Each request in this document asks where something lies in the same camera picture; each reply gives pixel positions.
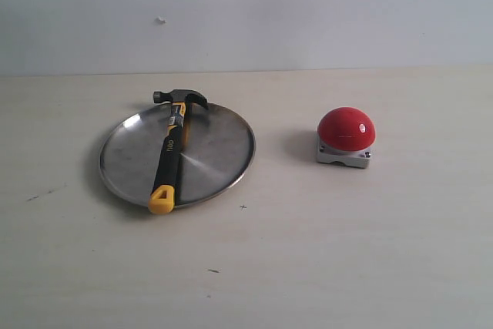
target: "white table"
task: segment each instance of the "white table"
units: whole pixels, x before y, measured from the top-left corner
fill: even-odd
[[[173,88],[238,112],[257,154],[153,216],[97,156]],[[338,106],[374,121],[366,170],[314,161]],[[491,123],[491,65],[0,79],[1,327],[491,328]]]

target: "yellow handle grip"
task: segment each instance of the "yellow handle grip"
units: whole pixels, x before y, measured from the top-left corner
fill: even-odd
[[[151,194],[149,210],[152,213],[162,215],[170,213],[175,206],[175,188],[170,185],[162,185]]]

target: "hammer head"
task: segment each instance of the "hammer head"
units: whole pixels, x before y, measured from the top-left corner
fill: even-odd
[[[206,97],[195,90],[174,89],[171,92],[154,92],[153,99],[156,104],[164,102],[185,102],[196,103],[205,109],[209,108]]]

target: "hammer handle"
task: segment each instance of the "hammer handle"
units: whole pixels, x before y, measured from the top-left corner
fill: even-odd
[[[184,102],[171,105],[168,133],[161,148],[153,191],[149,200],[149,210],[152,213],[169,213],[175,206],[176,178],[179,170],[179,157],[183,148],[185,112]]]

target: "black handle grip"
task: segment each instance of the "black handle grip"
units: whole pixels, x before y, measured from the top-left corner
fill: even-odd
[[[183,127],[178,125],[169,130],[164,139],[159,165],[157,166],[156,178],[154,179],[153,191],[162,185],[176,186],[178,174],[179,157],[183,146]]]

